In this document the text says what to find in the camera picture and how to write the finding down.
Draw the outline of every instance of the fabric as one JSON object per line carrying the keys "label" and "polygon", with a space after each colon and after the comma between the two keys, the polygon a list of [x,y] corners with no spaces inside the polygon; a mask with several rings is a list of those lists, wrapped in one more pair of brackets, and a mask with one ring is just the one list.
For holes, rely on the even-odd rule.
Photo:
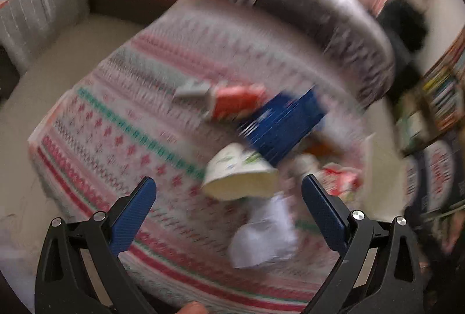
{"label": "fabric", "polygon": [[190,78],[263,82],[270,94],[303,94],[317,83],[329,122],[350,129],[347,148],[363,163],[361,111],[315,46],[259,11],[180,0],[67,92],[31,135],[46,190],[70,219],[83,220],[151,176],[156,202],[119,256],[144,290],[173,306],[196,300],[209,313],[300,313],[338,255],[302,226],[288,262],[231,267],[227,248],[247,207],[210,199],[200,186],[206,163],[238,138],[232,125],[205,122],[195,103],[173,100]]}
{"label": "fabric", "polygon": [[0,8],[0,44],[23,75],[61,31],[88,13],[87,0],[9,0]]}
{"label": "fabric", "polygon": [[[107,0],[109,3],[101,6],[100,13],[146,24],[146,18],[153,18],[150,8],[163,9],[176,0],[138,1],[125,0],[125,3],[120,3]],[[356,0],[229,1],[256,6],[315,41],[322,53],[338,61],[350,75],[353,88],[358,91],[357,100],[363,106],[379,99],[391,86],[394,64],[389,41]],[[139,15],[140,8],[147,10],[146,17]]]}

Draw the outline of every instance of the paper cup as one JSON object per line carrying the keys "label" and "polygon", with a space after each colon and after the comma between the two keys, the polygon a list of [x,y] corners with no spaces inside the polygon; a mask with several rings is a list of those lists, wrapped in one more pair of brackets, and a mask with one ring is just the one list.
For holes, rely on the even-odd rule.
{"label": "paper cup", "polygon": [[208,163],[202,189],[217,200],[269,198],[278,191],[278,182],[278,170],[260,154],[232,143]]}

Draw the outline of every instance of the pink striped blanket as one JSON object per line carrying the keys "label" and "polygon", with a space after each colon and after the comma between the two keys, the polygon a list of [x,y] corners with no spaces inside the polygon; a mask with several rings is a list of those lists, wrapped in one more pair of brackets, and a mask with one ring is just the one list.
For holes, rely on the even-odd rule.
{"label": "pink striped blanket", "polygon": [[260,82],[271,94],[317,84],[326,124],[339,125],[333,136],[361,166],[364,125],[342,76],[310,40],[258,10],[179,0],[63,95],[32,134],[31,158],[73,220],[107,210],[153,177],[157,200],[119,256],[150,294],[173,305],[195,299],[211,313],[299,313],[338,255],[303,228],[288,262],[233,269],[226,249],[246,205],[215,201],[200,186],[206,163],[236,140],[234,128],[205,122],[196,103],[173,101],[173,93],[192,77]]}

